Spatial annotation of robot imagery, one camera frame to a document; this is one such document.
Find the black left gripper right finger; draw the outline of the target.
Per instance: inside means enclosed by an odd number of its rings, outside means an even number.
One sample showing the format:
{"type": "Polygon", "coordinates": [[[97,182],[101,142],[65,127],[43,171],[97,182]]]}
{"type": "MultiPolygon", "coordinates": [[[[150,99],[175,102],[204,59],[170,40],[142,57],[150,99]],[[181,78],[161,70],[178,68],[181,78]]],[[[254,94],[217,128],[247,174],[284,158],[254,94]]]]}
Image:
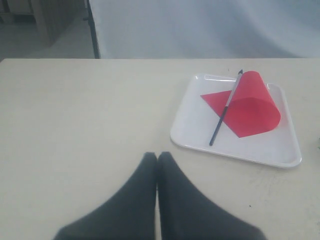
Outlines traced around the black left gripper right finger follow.
{"type": "Polygon", "coordinates": [[[158,202],[164,240],[249,240],[250,224],[203,195],[170,152],[158,157],[158,202]]]}

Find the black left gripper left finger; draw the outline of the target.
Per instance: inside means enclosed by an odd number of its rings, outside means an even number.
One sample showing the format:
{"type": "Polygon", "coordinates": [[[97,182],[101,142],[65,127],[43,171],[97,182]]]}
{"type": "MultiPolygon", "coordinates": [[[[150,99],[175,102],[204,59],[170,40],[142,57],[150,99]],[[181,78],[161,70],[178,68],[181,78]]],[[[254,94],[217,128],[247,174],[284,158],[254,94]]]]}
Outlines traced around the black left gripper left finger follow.
{"type": "Polygon", "coordinates": [[[147,152],[127,182],[104,204],[64,226],[57,240],[154,240],[157,157],[147,152]]]}

